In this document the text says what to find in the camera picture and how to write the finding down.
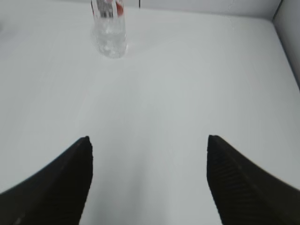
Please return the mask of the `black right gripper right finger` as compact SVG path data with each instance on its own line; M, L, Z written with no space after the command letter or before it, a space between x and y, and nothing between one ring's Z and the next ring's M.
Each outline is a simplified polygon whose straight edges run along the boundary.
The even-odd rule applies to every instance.
M300 223L300 191L217 135L208 137L207 182L224 225Z

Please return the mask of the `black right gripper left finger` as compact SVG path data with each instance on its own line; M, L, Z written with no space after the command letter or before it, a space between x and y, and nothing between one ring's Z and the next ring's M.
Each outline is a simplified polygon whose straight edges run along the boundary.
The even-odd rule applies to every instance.
M92 144L86 136L43 169L0 194L0 223L78 225L92 177Z

